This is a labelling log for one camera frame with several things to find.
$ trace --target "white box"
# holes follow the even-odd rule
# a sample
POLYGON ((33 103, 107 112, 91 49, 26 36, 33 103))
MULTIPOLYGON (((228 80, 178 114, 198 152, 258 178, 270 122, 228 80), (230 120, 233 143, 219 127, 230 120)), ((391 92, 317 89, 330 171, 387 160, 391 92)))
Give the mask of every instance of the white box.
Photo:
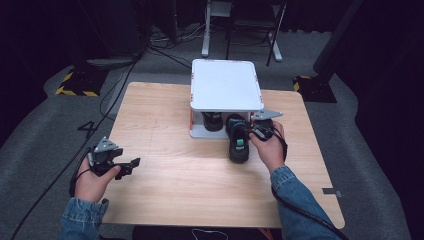
POLYGON ((252 112, 264 108, 255 66, 248 61, 195 59, 191 75, 190 136, 228 139, 225 120, 239 113, 250 121, 252 112), (222 112, 220 131, 205 129, 201 112, 222 112))

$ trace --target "dark curtain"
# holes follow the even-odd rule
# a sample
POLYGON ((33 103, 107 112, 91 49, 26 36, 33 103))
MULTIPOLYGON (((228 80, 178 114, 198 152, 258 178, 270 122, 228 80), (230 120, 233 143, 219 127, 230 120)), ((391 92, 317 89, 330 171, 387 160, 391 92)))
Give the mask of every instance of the dark curtain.
POLYGON ((424 3, 356 2, 321 54, 318 76, 333 70, 355 93, 358 129, 400 197, 412 238, 424 239, 424 3))
POLYGON ((287 0, 281 30, 333 32, 352 0, 287 0))

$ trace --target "denim sleeve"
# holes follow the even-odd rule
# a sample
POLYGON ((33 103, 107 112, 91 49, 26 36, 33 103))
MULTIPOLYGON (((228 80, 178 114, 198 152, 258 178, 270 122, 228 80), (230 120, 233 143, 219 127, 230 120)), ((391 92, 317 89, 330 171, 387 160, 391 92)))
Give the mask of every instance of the denim sleeve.
POLYGON ((98 239, 99 227, 108 206, 107 199, 99 204, 71 198, 60 220, 58 239, 98 239))
MULTIPOLYGON (((331 223, 331 220, 315 200, 311 191, 301 183, 287 166, 277 168, 271 174, 271 184, 284 201, 331 223)), ((284 239, 339 239, 320 223, 300 215, 278 203, 284 239)))

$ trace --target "wooden table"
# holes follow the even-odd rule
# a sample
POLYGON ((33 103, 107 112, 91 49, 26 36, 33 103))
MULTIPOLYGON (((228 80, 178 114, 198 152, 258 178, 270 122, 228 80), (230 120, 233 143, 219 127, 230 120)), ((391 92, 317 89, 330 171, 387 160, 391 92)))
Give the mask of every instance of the wooden table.
MULTIPOLYGON (((261 90, 265 108, 282 111, 286 164, 338 228, 344 226, 302 97, 261 90)), ((109 139, 124 149, 115 162, 140 157, 131 176, 112 181, 105 223, 281 228, 269 173, 250 143, 244 164, 228 159, 228 140, 189 135, 190 86, 128 85, 109 139)))

